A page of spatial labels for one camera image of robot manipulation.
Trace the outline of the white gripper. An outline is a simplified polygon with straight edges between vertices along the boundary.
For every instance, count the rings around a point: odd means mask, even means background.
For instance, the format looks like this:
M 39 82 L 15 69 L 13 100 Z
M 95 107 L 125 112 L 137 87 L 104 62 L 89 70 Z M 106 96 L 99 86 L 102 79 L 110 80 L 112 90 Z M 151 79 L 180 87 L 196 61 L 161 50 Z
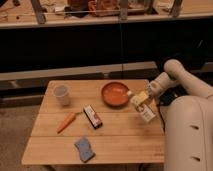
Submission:
M 151 81 L 148 84 L 148 93 L 146 91 L 141 91 L 138 94 L 139 101 L 144 102 L 149 98 L 149 96 L 152 97 L 152 98 L 159 97 L 162 93 L 161 85 L 155 80 Z

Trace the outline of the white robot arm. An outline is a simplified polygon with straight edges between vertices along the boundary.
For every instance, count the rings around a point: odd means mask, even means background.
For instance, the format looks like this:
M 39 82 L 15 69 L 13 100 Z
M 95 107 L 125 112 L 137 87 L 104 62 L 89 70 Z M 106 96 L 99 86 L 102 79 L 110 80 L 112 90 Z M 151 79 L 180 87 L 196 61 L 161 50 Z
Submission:
M 164 171 L 213 171 L 213 86 L 170 59 L 147 95 L 158 97 L 176 85 L 187 95 L 176 98 L 165 116 Z

